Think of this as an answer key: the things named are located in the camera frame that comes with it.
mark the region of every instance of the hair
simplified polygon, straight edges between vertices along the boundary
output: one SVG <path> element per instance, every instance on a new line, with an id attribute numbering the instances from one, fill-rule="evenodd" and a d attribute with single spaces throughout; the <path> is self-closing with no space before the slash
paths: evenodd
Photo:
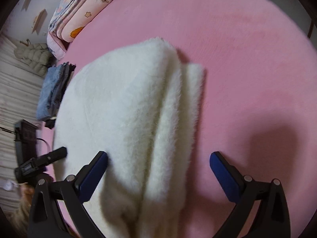
<path id="1" fill-rule="evenodd" d="M 18 209 L 8 219 L 14 230 L 21 238 L 27 238 L 30 208 L 34 194 L 34 188 L 30 185 L 21 186 L 22 197 Z"/>

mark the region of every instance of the floor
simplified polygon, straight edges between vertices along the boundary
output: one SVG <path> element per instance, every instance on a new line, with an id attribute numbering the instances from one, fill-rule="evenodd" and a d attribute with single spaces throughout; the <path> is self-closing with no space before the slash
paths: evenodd
<path id="1" fill-rule="evenodd" d="M 307 35 L 309 32 L 311 18 L 298 0 L 270 0 L 279 6 Z M 313 27 L 310 40 L 317 49 L 317 28 Z"/>

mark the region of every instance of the white fluffy blanket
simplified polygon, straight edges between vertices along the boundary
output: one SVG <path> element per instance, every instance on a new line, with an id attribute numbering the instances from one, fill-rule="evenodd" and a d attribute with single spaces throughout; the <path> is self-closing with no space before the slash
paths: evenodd
<path id="1" fill-rule="evenodd" d="M 76 174 L 98 151 L 109 166 L 87 212 L 107 238 L 174 238 L 185 201 L 203 70 L 181 64 L 160 38 L 109 52 L 71 81 L 54 148 L 68 156 L 57 179 Z"/>

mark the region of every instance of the pink bed sheet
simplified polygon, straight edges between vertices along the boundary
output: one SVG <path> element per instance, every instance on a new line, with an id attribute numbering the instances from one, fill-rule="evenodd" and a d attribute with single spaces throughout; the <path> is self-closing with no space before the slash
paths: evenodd
<path id="1" fill-rule="evenodd" d="M 114 0 L 63 61 L 78 72 L 110 50 L 156 36 L 206 69 L 179 237 L 212 237 L 234 206 L 210 170 L 213 151 L 242 174 L 282 181 L 297 237 L 317 208 L 317 53 L 310 41 L 267 0 Z M 45 128 L 43 137 L 52 136 Z"/>

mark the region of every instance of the pillow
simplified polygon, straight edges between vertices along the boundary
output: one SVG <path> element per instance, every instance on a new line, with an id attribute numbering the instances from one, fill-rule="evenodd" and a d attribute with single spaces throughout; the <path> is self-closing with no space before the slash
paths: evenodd
<path id="1" fill-rule="evenodd" d="M 52 54 L 56 57 L 57 60 L 63 59 L 66 54 L 66 48 L 60 39 L 51 35 L 50 32 L 47 33 L 47 46 L 51 50 Z"/>

